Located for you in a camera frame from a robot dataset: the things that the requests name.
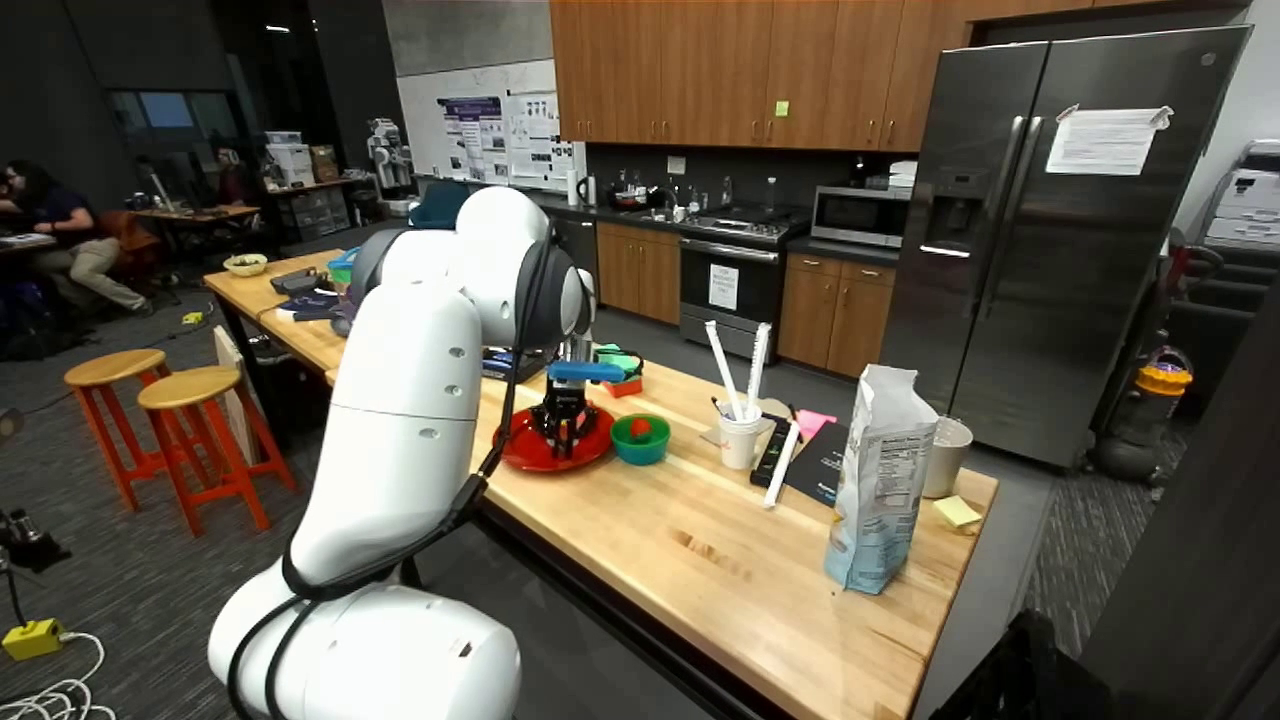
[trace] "plastic bag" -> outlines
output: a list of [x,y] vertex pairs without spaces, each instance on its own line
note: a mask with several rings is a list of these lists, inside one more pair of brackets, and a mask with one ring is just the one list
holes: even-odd
[[916,370],[869,362],[851,400],[824,571],[849,590],[884,590],[908,562],[936,410]]

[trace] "microwave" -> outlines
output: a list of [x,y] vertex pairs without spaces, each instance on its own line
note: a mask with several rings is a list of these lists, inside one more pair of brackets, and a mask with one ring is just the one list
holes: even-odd
[[872,247],[905,247],[910,186],[820,184],[808,236]]

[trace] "stainless steel refrigerator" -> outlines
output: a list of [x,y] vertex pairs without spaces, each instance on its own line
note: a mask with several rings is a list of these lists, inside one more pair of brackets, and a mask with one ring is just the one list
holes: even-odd
[[941,54],[884,362],[1073,466],[1248,27]]

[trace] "person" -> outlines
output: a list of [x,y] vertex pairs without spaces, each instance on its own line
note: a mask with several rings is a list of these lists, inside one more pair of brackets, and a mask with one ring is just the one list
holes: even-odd
[[0,213],[14,213],[30,231],[54,241],[54,247],[40,253],[30,263],[68,304],[86,308],[82,292],[93,292],[127,313],[151,308],[148,295],[109,276],[121,257],[121,241],[97,223],[81,192],[54,184],[27,158],[7,158],[0,181],[7,184]]

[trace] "red plate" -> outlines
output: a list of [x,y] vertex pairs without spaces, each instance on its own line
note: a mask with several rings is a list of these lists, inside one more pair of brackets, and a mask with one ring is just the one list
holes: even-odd
[[589,402],[589,410],[577,420],[577,445],[569,455],[551,450],[551,439],[531,422],[531,410],[537,407],[522,407],[513,415],[513,445],[506,445],[502,459],[517,472],[562,477],[562,472],[589,466],[610,450],[610,445],[609,445],[610,415],[603,407]]

